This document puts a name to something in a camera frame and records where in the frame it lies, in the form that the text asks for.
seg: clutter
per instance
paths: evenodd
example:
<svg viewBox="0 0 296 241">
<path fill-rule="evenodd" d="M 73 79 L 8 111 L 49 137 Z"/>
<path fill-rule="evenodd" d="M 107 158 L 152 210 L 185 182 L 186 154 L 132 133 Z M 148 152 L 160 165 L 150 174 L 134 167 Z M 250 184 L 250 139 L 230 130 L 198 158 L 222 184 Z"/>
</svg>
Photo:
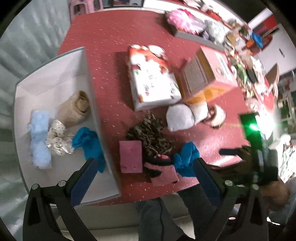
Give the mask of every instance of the clutter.
<svg viewBox="0 0 296 241">
<path fill-rule="evenodd" d="M 142 173 L 142 142 L 120 141 L 120 170 L 122 173 Z"/>
<path fill-rule="evenodd" d="M 250 50 L 243 50 L 242 52 L 239 53 L 239 57 L 245 61 L 247 67 L 249 69 L 253 68 L 253 60 L 254 58 L 251 56 L 251 51 Z"/>
<path fill-rule="evenodd" d="M 188 104 L 209 102 L 237 87 L 225 54 L 201 46 L 183 68 L 180 90 Z"/>
<path fill-rule="evenodd" d="M 237 20 L 235 18 L 230 19 L 227 23 L 232 29 L 240 27 L 240 24 L 237 22 Z"/>
<path fill-rule="evenodd" d="M 66 153 L 72 154 L 72 139 L 74 135 L 66 132 L 66 127 L 59 120 L 54 120 L 49 128 L 47 139 L 45 141 L 47 147 L 55 151 L 58 155 L 63 156 Z"/>
<path fill-rule="evenodd" d="M 234 56 L 235 55 L 235 48 L 228 43 L 227 41 L 223 42 L 223 47 L 224 47 L 224 51 L 226 56 Z"/>
<path fill-rule="evenodd" d="M 197 35 L 197 34 L 191 34 L 185 31 L 178 30 L 174 25 L 171 25 L 171 24 L 169 26 L 172 30 L 173 36 L 177 38 L 191 40 L 191 41 L 200 43 L 203 46 L 208 46 L 219 51 L 224 51 L 223 45 L 221 43 L 214 43 L 205 30 L 203 30 Z"/>
<path fill-rule="evenodd" d="M 239 42 L 238 31 L 229 31 L 225 37 L 232 46 L 236 46 Z"/>
<path fill-rule="evenodd" d="M 252 69 L 246 69 L 246 74 L 248 76 L 249 81 L 252 84 L 255 84 L 258 82 L 255 72 Z"/>
<path fill-rule="evenodd" d="M 32 163 L 39 169 L 50 169 L 52 167 L 50 151 L 45 144 L 49 127 L 48 115 L 48 111 L 34 110 L 32 112 L 31 124 L 28 125 L 32 138 L 30 144 Z"/>
<path fill-rule="evenodd" d="M 198 35 L 205 29 L 205 23 L 186 9 L 177 9 L 166 14 L 169 24 L 178 31 Z"/>
<path fill-rule="evenodd" d="M 161 118 L 155 118 L 149 112 L 143 121 L 128 130 L 126 138 L 127 140 L 142 141 L 143 155 L 168 155 L 173 147 L 171 141 L 167 141 L 162 133 L 164 126 Z"/>
<path fill-rule="evenodd" d="M 222 18 L 219 16 L 218 13 L 214 12 L 213 9 L 208 9 L 206 11 L 207 15 L 209 15 L 211 18 L 217 20 L 217 21 L 222 21 Z"/>
<path fill-rule="evenodd" d="M 263 66 L 259 59 L 255 59 L 252 56 L 250 57 L 253 63 L 253 71 L 255 72 L 257 82 L 259 84 L 265 84 L 264 74 L 263 74 Z"/>
<path fill-rule="evenodd" d="M 91 131 L 87 127 L 80 128 L 73 137 L 72 147 L 82 147 L 85 160 L 96 159 L 98 161 L 98 172 L 103 173 L 106 161 L 95 131 Z"/>
<path fill-rule="evenodd" d="M 218 21 L 205 20 L 205 25 L 210 39 L 212 38 L 215 43 L 223 43 L 226 34 L 223 24 Z"/>
<path fill-rule="evenodd" d="M 75 126 L 90 115 L 89 99 L 84 91 L 78 91 L 59 107 L 57 118 L 65 127 Z"/>
<path fill-rule="evenodd" d="M 235 68 L 237 71 L 237 82 L 244 95 L 244 98 L 247 99 L 253 97 L 253 84 L 249 81 L 245 67 L 242 64 L 237 63 Z"/>
<path fill-rule="evenodd" d="M 233 73 L 233 76 L 234 76 L 235 78 L 237 78 L 237 69 L 236 69 L 234 66 L 231 66 L 230 68 L 231 68 L 231 71 L 232 71 L 232 73 Z"/>
<path fill-rule="evenodd" d="M 195 177 L 195 173 L 193 171 L 193 161 L 199 157 L 200 153 L 196 149 L 194 143 L 188 142 L 183 145 L 179 154 L 174 154 L 174 167 L 183 177 Z"/>
<path fill-rule="evenodd" d="M 171 132 L 187 130 L 194 126 L 194 115 L 191 109 L 185 104 L 169 106 L 166 113 L 168 129 Z"/>
<path fill-rule="evenodd" d="M 163 186 L 179 181 L 173 162 L 166 155 L 145 158 L 143 168 L 150 176 L 153 186 Z"/>
<path fill-rule="evenodd" d="M 203 12 L 206 12 L 206 11 L 208 11 L 208 10 L 213 10 L 213 7 L 211 6 L 211 5 L 208 5 L 208 4 L 203 4 L 202 5 L 202 7 L 201 7 L 201 9 L 200 10 L 202 10 Z"/>
<path fill-rule="evenodd" d="M 190 7 L 194 7 L 194 8 L 201 8 L 202 5 L 204 5 L 204 3 L 202 1 L 196 1 L 196 0 L 183 0 L 183 2 Z"/>
<path fill-rule="evenodd" d="M 263 48 L 262 39 L 258 34 L 252 32 L 252 39 L 255 42 L 255 44 L 258 45 L 259 48 Z"/>
<path fill-rule="evenodd" d="M 240 37 L 242 37 L 242 38 L 248 37 L 249 32 L 248 32 L 246 26 L 242 26 L 242 27 L 240 28 L 240 30 L 239 30 L 239 35 L 240 35 Z"/>
<path fill-rule="evenodd" d="M 253 55 L 258 54 L 261 50 L 264 50 L 271 43 L 273 39 L 272 34 L 268 34 L 264 36 L 261 39 L 261 42 L 258 36 L 252 35 L 252 37 L 255 37 L 255 40 L 251 39 L 251 41 L 248 41 L 246 43 L 246 46 L 243 47 L 243 49 L 249 49 L 253 53 Z"/>
<path fill-rule="evenodd" d="M 247 98 L 245 104 L 251 112 L 258 112 L 260 114 L 264 111 L 264 105 L 262 105 L 256 98 Z"/>
<path fill-rule="evenodd" d="M 171 105 L 181 94 L 164 50 L 155 45 L 128 48 L 128 76 L 135 111 Z"/>
<path fill-rule="evenodd" d="M 208 106 L 208 115 L 207 118 L 203 120 L 203 122 L 208 125 L 211 126 L 213 128 L 220 128 L 223 123 L 224 120 L 226 118 L 226 113 L 225 111 L 218 105 L 214 105 L 214 106 Z"/>
</svg>

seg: curtain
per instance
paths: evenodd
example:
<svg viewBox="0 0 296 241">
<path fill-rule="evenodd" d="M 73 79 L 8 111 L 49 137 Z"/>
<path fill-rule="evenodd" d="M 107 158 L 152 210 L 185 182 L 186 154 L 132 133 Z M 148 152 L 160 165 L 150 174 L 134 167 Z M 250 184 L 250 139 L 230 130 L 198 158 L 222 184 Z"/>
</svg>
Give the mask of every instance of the curtain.
<svg viewBox="0 0 296 241">
<path fill-rule="evenodd" d="M 69 27 L 67 0 L 32 0 L 0 38 L 0 217 L 19 241 L 28 192 L 12 136 L 15 88 L 57 55 Z"/>
</svg>

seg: blue object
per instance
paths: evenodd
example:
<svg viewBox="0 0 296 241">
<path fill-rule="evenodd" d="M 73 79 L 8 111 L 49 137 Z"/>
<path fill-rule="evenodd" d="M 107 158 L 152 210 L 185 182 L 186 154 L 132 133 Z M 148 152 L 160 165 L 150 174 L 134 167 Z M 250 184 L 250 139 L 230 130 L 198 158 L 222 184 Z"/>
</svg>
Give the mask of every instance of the blue object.
<svg viewBox="0 0 296 241">
<path fill-rule="evenodd" d="M 216 182 L 199 160 L 193 161 L 193 170 L 211 205 L 219 207 L 222 202 L 222 193 Z"/>
<path fill-rule="evenodd" d="M 94 177 L 98 173 L 98 171 L 96 170 L 97 166 L 98 166 L 98 161 L 96 159 L 92 159 L 91 163 L 88 165 L 88 167 L 85 169 L 83 174 L 80 176 L 80 178 L 77 180 L 75 185 L 72 187 L 70 191 L 71 207 L 75 207 L 81 203 Z"/>
<path fill-rule="evenodd" d="M 196 149 L 196 146 L 193 144 L 193 142 L 188 142 L 184 144 L 179 154 L 174 154 L 174 167 L 176 171 L 183 177 L 195 177 L 192 163 L 196 158 L 199 157 L 200 152 Z"/>
<path fill-rule="evenodd" d="M 40 169 L 49 169 L 52 167 L 50 150 L 45 144 L 48 128 L 48 111 L 34 110 L 32 112 L 31 124 L 28 125 L 31 133 L 30 150 L 33 165 Z"/>
<path fill-rule="evenodd" d="M 95 131 L 89 130 L 87 127 L 82 127 L 78 130 L 72 140 L 72 147 L 82 147 L 84 151 L 85 160 L 89 158 L 96 159 L 98 161 L 98 171 L 103 173 L 106 161 L 103 155 L 103 151 Z"/>
<path fill-rule="evenodd" d="M 263 48 L 262 39 L 258 34 L 255 34 L 254 32 L 252 32 L 252 39 L 259 46 L 259 48 L 261 49 Z"/>
</svg>

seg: pink fluffy fabric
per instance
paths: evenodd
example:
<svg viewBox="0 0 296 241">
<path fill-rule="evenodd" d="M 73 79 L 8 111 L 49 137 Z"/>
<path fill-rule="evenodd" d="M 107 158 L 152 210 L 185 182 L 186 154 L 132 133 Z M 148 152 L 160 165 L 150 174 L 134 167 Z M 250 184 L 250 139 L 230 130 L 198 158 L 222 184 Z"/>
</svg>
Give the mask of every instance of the pink fluffy fabric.
<svg viewBox="0 0 296 241">
<path fill-rule="evenodd" d="M 168 23 L 174 25 L 177 29 L 184 29 L 191 34 L 199 33 L 200 26 L 203 25 L 197 22 L 195 16 L 185 9 L 177 9 L 167 13 Z"/>
</svg>

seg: jeans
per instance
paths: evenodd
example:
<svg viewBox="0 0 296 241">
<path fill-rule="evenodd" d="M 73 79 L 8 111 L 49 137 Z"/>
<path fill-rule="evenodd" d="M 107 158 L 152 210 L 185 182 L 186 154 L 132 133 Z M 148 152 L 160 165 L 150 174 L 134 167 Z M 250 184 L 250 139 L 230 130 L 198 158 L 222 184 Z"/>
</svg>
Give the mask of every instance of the jeans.
<svg viewBox="0 0 296 241">
<path fill-rule="evenodd" d="M 201 185 L 178 192 L 193 221 L 195 237 L 206 227 L 216 207 L 212 206 Z M 177 241 L 183 230 L 173 221 L 161 198 L 137 203 L 139 241 Z"/>
</svg>

